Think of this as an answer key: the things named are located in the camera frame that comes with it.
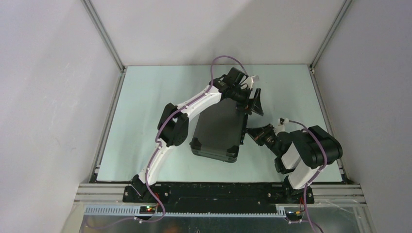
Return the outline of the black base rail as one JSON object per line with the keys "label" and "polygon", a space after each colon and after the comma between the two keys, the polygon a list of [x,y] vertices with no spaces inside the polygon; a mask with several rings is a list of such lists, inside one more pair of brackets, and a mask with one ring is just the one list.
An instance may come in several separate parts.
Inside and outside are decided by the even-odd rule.
{"label": "black base rail", "polygon": [[143,197],[130,185],[124,188],[125,203],[151,203],[157,211],[224,211],[269,213],[281,204],[314,203],[311,188],[288,190],[281,183],[181,183],[158,182]]}

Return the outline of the left aluminium frame post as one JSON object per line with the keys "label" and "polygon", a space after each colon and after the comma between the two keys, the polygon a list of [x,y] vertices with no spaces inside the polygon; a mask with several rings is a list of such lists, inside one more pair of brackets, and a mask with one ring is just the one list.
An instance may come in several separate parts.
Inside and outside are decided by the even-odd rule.
{"label": "left aluminium frame post", "polygon": [[115,48],[113,41],[110,38],[108,31],[106,30],[104,23],[102,22],[93,2],[91,0],[81,0],[85,10],[87,11],[91,22],[95,26],[97,33],[101,37],[105,47],[107,48],[110,56],[116,64],[116,67],[120,72],[124,72],[125,65],[122,62],[118,51]]}

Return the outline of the right aluminium frame post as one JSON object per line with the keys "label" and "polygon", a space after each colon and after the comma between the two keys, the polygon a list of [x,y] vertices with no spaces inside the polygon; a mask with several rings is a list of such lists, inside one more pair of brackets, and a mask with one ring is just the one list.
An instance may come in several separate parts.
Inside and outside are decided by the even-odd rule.
{"label": "right aluminium frame post", "polygon": [[312,59],[312,62],[310,63],[309,67],[312,73],[315,72],[316,66],[318,65],[319,61],[321,60],[321,57],[324,53],[324,51],[327,49],[329,43],[331,42],[334,34],[336,33],[338,27],[342,23],[345,15],[347,14],[348,10],[350,9],[351,5],[353,3],[353,0],[344,0],[338,13],[334,17],[332,24],[330,25],[325,37],[323,38],[314,58]]}

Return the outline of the aluminium frame post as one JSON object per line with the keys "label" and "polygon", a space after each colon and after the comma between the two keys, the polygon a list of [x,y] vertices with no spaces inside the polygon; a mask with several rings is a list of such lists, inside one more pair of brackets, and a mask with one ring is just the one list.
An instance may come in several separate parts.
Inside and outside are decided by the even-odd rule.
{"label": "aluminium frame post", "polygon": [[81,0],[85,10],[87,11],[91,22],[95,26],[97,33],[101,37],[105,47],[107,48],[110,56],[116,64],[116,67],[120,72],[124,72],[125,65],[122,62],[118,51],[115,48],[113,41],[110,38],[108,31],[106,30],[104,23],[102,22],[93,2],[91,0]]}
{"label": "aluminium frame post", "polygon": [[334,17],[332,24],[330,25],[325,37],[323,38],[314,58],[312,59],[312,62],[310,63],[309,67],[312,73],[315,72],[316,66],[318,65],[319,61],[321,60],[321,57],[324,53],[324,51],[327,49],[329,43],[331,42],[334,34],[336,33],[338,27],[342,23],[345,15],[347,14],[348,10],[350,9],[351,5],[353,3],[353,0],[344,0],[338,13]]}

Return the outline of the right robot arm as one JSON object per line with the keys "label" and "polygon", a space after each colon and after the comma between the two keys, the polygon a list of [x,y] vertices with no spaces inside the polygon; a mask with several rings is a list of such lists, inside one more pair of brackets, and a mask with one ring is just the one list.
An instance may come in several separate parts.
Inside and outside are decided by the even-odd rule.
{"label": "right robot arm", "polygon": [[259,146],[266,146],[275,154],[275,169],[286,174],[282,195],[295,203],[302,197],[302,189],[310,186],[315,177],[343,156],[341,144],[320,126],[292,132],[284,125],[268,124],[247,128],[246,132]]}

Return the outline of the black poker case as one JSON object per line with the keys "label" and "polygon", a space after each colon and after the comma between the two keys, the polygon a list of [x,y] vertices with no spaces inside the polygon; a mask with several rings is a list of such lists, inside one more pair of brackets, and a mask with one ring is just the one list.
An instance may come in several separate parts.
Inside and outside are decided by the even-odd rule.
{"label": "black poker case", "polygon": [[194,155],[227,163],[237,161],[248,115],[224,99],[200,113],[190,148]]}

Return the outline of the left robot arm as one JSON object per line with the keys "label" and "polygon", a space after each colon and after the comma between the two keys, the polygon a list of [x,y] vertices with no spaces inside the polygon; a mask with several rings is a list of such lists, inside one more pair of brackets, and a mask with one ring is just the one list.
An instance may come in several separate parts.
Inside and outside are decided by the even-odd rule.
{"label": "left robot arm", "polygon": [[169,153],[186,140],[190,121],[210,106],[231,99],[242,112],[263,115],[261,89],[253,89],[253,84],[258,81],[257,75],[249,76],[245,71],[233,67],[227,74],[211,79],[204,90],[189,100],[178,105],[167,104],[157,127],[155,150],[146,167],[132,179],[135,196],[141,202],[148,202],[153,198],[154,190],[151,186],[157,182]]}

